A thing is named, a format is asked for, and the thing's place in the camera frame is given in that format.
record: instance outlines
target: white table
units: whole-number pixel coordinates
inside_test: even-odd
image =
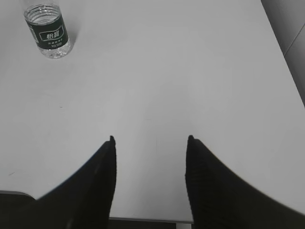
[[[259,0],[62,0],[61,9],[77,40],[49,60],[17,1],[0,2],[0,190],[39,198],[114,135],[111,216],[191,221],[192,134],[305,213],[305,110]]]

